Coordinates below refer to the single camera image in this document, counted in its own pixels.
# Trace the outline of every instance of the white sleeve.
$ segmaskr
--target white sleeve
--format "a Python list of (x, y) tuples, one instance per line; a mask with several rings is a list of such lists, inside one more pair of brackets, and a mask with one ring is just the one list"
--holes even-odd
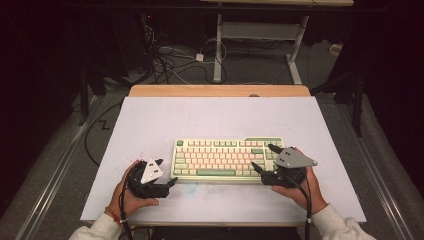
[(355, 219), (351, 217), (342, 218), (330, 204), (312, 215), (312, 221), (318, 228), (323, 240), (375, 239), (365, 233)]
[(70, 240), (116, 240), (121, 227), (109, 215), (101, 213), (93, 225), (80, 227), (72, 234)]

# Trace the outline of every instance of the hand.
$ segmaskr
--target hand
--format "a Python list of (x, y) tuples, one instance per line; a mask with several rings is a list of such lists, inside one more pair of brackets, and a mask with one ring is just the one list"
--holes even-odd
[[(139, 160), (135, 161), (125, 171), (125, 174), (121, 179), (121, 182), (119, 182), (118, 185), (116, 185), (115, 191), (113, 192), (113, 195), (112, 195), (112, 200), (110, 201), (110, 204), (105, 211), (107, 215), (111, 216), (115, 220), (121, 220), (121, 210), (119, 209), (119, 195), (122, 192), (122, 187), (124, 185), (125, 178), (127, 177), (128, 171), (138, 162)], [(148, 206), (158, 206), (158, 205), (159, 205), (159, 201), (155, 198), (141, 199), (141, 198), (135, 197), (133, 193), (129, 191), (128, 189), (125, 190), (124, 210), (126, 213), (126, 217), (131, 216), (139, 208), (148, 207)]]
[[(322, 209), (324, 209), (328, 204), (321, 195), (321, 190), (319, 188), (318, 179), (312, 170), (312, 167), (306, 168), (306, 179), (309, 182), (309, 187), (311, 188), (311, 202), (312, 202), (312, 214), (315, 214)], [(300, 186), (305, 190), (306, 194), (309, 195), (308, 184), (304, 180)], [(305, 196), (297, 188), (284, 188), (282, 186), (272, 186), (272, 191), (277, 192), (285, 197), (291, 198), (299, 205), (301, 208), (307, 208), (307, 202)]]

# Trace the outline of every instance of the person's left hand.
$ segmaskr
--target person's left hand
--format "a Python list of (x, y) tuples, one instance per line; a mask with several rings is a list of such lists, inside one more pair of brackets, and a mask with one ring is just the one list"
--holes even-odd
[[(109, 203), (109, 206), (105, 210), (105, 213), (109, 216), (111, 216), (115, 221), (121, 220), (121, 211), (119, 209), (119, 195), (122, 192), (122, 187), (125, 182), (125, 178), (127, 177), (128, 171), (137, 163), (139, 163), (139, 160), (136, 160), (126, 171), (124, 176), (121, 179), (121, 182), (118, 183), (115, 187), (115, 191), (112, 195), (112, 200)], [(159, 201), (155, 198), (147, 198), (142, 199), (138, 198), (133, 195), (131, 191), (128, 189), (125, 190), (125, 196), (124, 196), (124, 210), (126, 217), (131, 216), (135, 211), (137, 211), (139, 208), (142, 207), (148, 207), (148, 206), (158, 206)]]

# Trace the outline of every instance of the space bar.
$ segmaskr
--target space bar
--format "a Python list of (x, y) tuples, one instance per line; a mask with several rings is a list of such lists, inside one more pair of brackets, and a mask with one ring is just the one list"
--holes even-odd
[(197, 176), (235, 176), (236, 171), (234, 170), (197, 170)]

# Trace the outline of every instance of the keyboard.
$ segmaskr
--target keyboard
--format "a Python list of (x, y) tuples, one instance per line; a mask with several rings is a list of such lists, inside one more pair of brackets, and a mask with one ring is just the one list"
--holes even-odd
[(251, 162), (274, 170), (278, 154), (268, 144), (284, 147), (282, 138), (178, 139), (174, 144), (171, 177), (179, 182), (261, 183)]

